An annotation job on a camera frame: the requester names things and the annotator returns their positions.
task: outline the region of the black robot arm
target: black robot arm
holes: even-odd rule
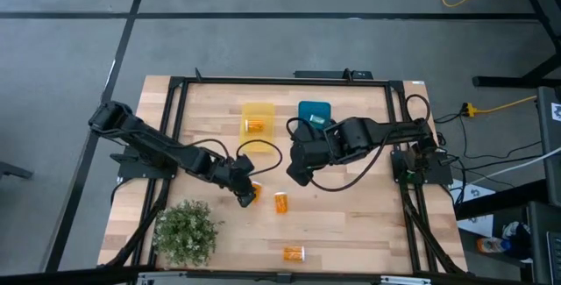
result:
[[[288,127],[292,121],[301,122],[294,132]],[[408,168],[415,171],[426,167],[425,158],[437,149],[424,118],[393,124],[376,123],[370,118],[347,118],[323,130],[305,120],[291,118],[287,128],[294,141],[287,174],[302,186],[312,180],[313,171],[363,159],[379,146],[416,141],[405,157]]]
[[[147,125],[126,104],[102,104],[89,120],[90,129],[106,139],[121,139],[151,167],[180,167],[189,175],[231,190],[242,207],[255,198],[249,173],[254,166],[246,155],[237,160],[204,147],[183,145]]]

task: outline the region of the concrete floor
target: concrete floor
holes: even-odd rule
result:
[[[0,11],[128,11],[131,2],[0,0]],[[531,8],[527,0],[472,0],[454,10],[438,0],[143,0],[140,11],[531,12]],[[123,27],[123,20],[0,20],[0,160],[35,171],[31,181],[5,177],[0,183],[0,274],[40,270],[87,134],[86,122],[99,102]],[[203,75],[271,77],[287,77],[297,69],[356,68],[371,70],[380,79],[425,81],[433,114],[439,117],[458,110],[462,102],[489,108],[535,94],[476,89],[471,77],[522,75],[552,53],[543,28],[529,22],[139,20],[113,99],[135,108],[146,75],[193,75],[195,67]],[[540,138],[532,103],[465,125],[471,154],[504,154]],[[458,122],[438,129],[450,152],[461,154]],[[118,150],[107,141],[98,145],[61,269],[96,264],[117,173],[109,153]],[[518,156],[538,153],[536,146]],[[487,160],[465,160],[468,166],[483,162]],[[543,168],[535,165],[497,180],[520,185],[542,177]],[[482,185],[505,189],[492,182]],[[475,274],[518,275],[516,268],[477,254],[466,257]]]

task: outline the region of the potted plant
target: potted plant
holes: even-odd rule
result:
[[[217,247],[217,227],[223,223],[212,222],[209,215],[209,205],[203,201],[183,201],[163,210],[153,238],[157,253],[179,266],[206,265]]]

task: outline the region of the wooden table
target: wooden table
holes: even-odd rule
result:
[[[168,76],[147,76],[142,90],[137,115],[155,128],[160,125],[168,83]],[[427,96],[423,82],[404,82],[404,85],[406,95]],[[178,98],[174,100],[172,113],[175,113]],[[274,142],[285,154],[278,168],[252,178],[263,184],[262,195],[246,209],[239,207],[235,196],[227,189],[178,171],[167,206],[184,199],[204,200],[212,209],[212,219],[225,222],[219,228],[217,250],[209,265],[203,268],[410,274],[401,198],[389,159],[391,146],[384,148],[379,160],[358,184],[343,192],[324,192],[311,185],[303,188],[286,175],[291,141],[285,123],[297,116],[297,105],[302,100],[329,102],[332,117],[337,121],[352,116],[388,121],[384,91],[379,88],[189,84],[181,143],[216,138],[225,143],[230,153],[235,153],[239,145],[242,104],[267,102],[275,104]],[[394,96],[394,103],[399,104],[397,96]],[[396,108],[400,118],[399,106]],[[411,99],[409,108],[413,118],[424,117],[426,110],[420,100]],[[168,134],[174,125],[173,118],[170,119]],[[221,153],[214,145],[205,144]],[[271,166],[278,159],[274,151],[248,155],[256,169]],[[372,157],[373,153],[346,166],[326,167],[315,172],[315,179],[324,186],[341,186],[356,177]],[[146,184],[147,180],[132,180],[116,193],[99,263],[112,259],[137,228]],[[277,215],[274,210],[273,194],[279,191],[288,193],[289,212],[285,215]],[[454,262],[466,269],[450,197],[437,185],[424,186],[424,195],[433,234]],[[152,229],[146,234],[142,263],[147,262],[152,234]],[[418,232],[417,245],[422,267],[427,269],[423,238]],[[284,246],[305,246],[306,261],[285,262],[282,258]],[[156,265],[164,269],[171,267],[162,255]]]

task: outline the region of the white cable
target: white cable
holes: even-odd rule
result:
[[[477,180],[475,180],[475,181],[469,182],[469,184],[475,184],[475,183],[477,183],[477,182],[481,182],[481,181],[485,180],[486,178],[490,178],[490,177],[496,176],[496,175],[501,175],[501,174],[503,174],[503,173],[510,172],[510,171],[512,171],[512,170],[516,170],[517,168],[529,166],[529,165],[531,165],[531,164],[534,163],[534,162],[538,162],[538,161],[543,160],[543,159],[545,159],[545,158],[551,157],[552,155],[554,155],[555,153],[558,153],[558,152],[560,152],[560,151],[561,151],[561,147],[555,149],[555,150],[552,151],[552,152],[549,152],[549,153],[547,153],[547,154],[544,154],[544,155],[541,156],[541,157],[535,158],[535,159],[533,159],[532,161],[528,161],[528,162],[522,163],[521,165],[514,166],[514,167],[509,167],[509,168],[506,168],[506,169],[504,169],[504,170],[495,172],[495,173],[493,173],[493,174],[490,174],[490,175],[481,177],[481,178],[479,178],[479,179],[477,179]]]

